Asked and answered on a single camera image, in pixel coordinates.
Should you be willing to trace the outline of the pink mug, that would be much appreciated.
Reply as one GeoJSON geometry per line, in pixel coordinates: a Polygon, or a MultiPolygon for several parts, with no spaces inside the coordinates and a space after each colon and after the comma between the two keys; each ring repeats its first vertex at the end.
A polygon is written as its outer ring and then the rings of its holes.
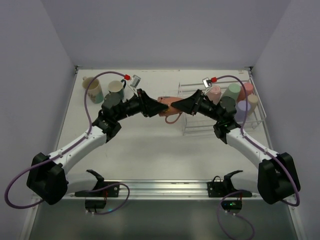
{"type": "Polygon", "coordinates": [[[219,103],[221,95],[221,88],[218,85],[213,86],[207,93],[208,98],[216,105],[219,103]]]}

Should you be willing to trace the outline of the orange mug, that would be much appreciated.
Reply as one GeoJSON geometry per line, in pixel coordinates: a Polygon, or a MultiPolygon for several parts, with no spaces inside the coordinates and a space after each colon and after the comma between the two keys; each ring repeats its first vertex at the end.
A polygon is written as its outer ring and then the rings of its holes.
{"type": "Polygon", "coordinates": [[[182,115],[182,111],[180,111],[177,108],[174,108],[172,106],[172,103],[180,101],[180,100],[182,100],[182,98],[174,97],[174,96],[159,96],[157,98],[157,101],[159,103],[162,103],[162,104],[165,104],[168,106],[168,108],[166,110],[162,111],[158,115],[160,117],[165,117],[164,121],[169,125],[175,124],[179,120],[180,116],[182,115]],[[173,115],[177,115],[177,118],[173,121],[168,121],[168,117],[173,116],[173,115]]]}

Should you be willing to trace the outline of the dark green mug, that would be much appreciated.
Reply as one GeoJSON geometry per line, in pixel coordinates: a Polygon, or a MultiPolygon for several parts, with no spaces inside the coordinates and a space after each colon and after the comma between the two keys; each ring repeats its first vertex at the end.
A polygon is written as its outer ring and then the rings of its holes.
{"type": "Polygon", "coordinates": [[[114,80],[108,84],[109,93],[115,93],[120,96],[121,99],[125,96],[125,88],[127,85],[127,81],[125,79],[122,80],[114,80]]]}

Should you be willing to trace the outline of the lavender cup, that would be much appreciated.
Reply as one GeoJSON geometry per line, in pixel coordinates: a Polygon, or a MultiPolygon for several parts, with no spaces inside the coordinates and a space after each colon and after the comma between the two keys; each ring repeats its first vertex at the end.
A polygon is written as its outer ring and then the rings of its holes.
{"type": "Polygon", "coordinates": [[[246,118],[248,118],[248,111],[250,110],[250,104],[247,103],[245,100],[241,100],[237,103],[236,107],[236,114],[234,116],[234,119],[238,123],[242,123],[246,118]]]}

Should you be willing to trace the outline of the cream and mint floral mug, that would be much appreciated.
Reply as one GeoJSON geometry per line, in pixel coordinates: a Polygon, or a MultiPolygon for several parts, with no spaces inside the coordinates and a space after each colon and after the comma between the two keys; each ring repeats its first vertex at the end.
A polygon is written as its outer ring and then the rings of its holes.
{"type": "Polygon", "coordinates": [[[83,77],[82,87],[87,90],[87,96],[94,104],[99,104],[104,100],[102,87],[98,78],[83,77]]]}

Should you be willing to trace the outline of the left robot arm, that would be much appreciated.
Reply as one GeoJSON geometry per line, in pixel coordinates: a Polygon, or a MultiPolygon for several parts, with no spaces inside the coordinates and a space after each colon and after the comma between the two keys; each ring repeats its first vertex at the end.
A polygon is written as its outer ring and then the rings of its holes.
{"type": "Polygon", "coordinates": [[[97,172],[87,170],[72,174],[70,170],[89,153],[113,139],[121,129],[121,120],[136,114],[151,118],[167,109],[168,105],[150,98],[142,89],[126,101],[117,93],[109,93],[98,117],[80,137],[49,155],[39,153],[33,158],[27,187],[50,205],[67,194],[96,189],[104,181],[97,172]]]}

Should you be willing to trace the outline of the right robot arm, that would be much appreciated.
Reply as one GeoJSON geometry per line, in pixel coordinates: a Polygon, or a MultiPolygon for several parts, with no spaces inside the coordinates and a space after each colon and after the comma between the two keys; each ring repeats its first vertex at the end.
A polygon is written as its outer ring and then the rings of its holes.
{"type": "Polygon", "coordinates": [[[285,202],[287,197],[295,195],[296,202],[292,206],[300,204],[301,186],[292,156],[271,150],[246,133],[235,120],[236,102],[233,98],[224,96],[214,104],[198,89],[171,106],[189,115],[200,113],[215,120],[213,130],[216,137],[239,151],[257,168],[255,174],[246,174],[243,170],[226,174],[222,181],[226,194],[239,191],[258,193],[270,205],[285,202]]]}

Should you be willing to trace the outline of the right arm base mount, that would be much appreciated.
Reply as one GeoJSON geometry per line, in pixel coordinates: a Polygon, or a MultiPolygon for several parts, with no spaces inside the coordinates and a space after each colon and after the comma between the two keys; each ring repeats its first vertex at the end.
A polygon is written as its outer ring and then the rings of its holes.
{"type": "Polygon", "coordinates": [[[223,179],[220,176],[215,176],[212,181],[208,181],[207,184],[207,193],[209,198],[222,198],[228,194],[235,193],[239,191],[234,188],[232,184],[232,176],[238,173],[242,173],[242,170],[232,171],[226,174],[223,179]]]}

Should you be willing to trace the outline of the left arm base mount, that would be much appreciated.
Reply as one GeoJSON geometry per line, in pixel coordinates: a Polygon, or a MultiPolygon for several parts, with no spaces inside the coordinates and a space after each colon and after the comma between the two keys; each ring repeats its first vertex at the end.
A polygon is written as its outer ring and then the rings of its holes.
{"type": "Polygon", "coordinates": [[[105,181],[104,177],[92,169],[86,170],[97,182],[93,189],[75,192],[76,197],[104,197],[117,198],[120,191],[120,183],[118,181],[105,181]]]}

